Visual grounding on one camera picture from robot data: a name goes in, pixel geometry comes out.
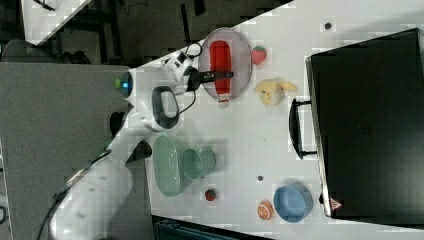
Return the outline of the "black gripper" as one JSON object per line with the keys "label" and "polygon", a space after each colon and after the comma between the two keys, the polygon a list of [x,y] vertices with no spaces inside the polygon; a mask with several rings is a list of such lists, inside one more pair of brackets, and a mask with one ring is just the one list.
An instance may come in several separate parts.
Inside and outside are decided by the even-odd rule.
{"label": "black gripper", "polygon": [[185,75],[188,77],[186,91],[191,92],[196,91],[203,83],[215,82],[226,78],[231,79],[234,73],[228,71],[199,72],[196,68],[189,66],[185,70]]}

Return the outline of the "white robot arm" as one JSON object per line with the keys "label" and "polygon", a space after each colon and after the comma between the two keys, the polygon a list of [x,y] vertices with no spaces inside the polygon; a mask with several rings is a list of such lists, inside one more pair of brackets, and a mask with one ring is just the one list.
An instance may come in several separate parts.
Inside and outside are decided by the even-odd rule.
{"label": "white robot arm", "polygon": [[199,71],[194,57],[178,51],[158,65],[127,70],[120,79],[121,96],[131,109],[123,125],[94,161],[80,169],[56,196],[49,230],[54,240],[102,240],[127,199],[133,177],[126,163],[137,145],[150,136],[177,125],[180,110],[169,116],[162,95],[172,99],[194,92],[203,83],[230,79],[230,69]]}

